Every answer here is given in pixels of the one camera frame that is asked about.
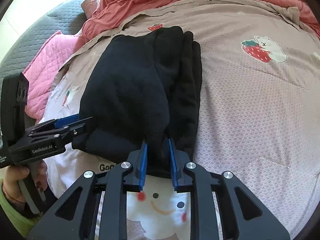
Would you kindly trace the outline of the left hand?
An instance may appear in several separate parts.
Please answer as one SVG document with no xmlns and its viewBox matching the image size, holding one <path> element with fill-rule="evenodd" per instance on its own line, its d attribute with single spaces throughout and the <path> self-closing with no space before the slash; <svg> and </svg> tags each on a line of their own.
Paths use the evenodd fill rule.
<svg viewBox="0 0 320 240">
<path fill-rule="evenodd" d="M 47 188 L 47 164 L 41 161 L 37 166 L 38 175 L 34 179 L 34 183 L 38 190 L 43 192 Z M 25 203 L 26 200 L 18 186 L 19 180 L 24 180 L 30 171 L 23 166 L 9 166 L 6 170 L 2 183 L 2 189 L 6 199 L 13 204 Z"/>
</svg>

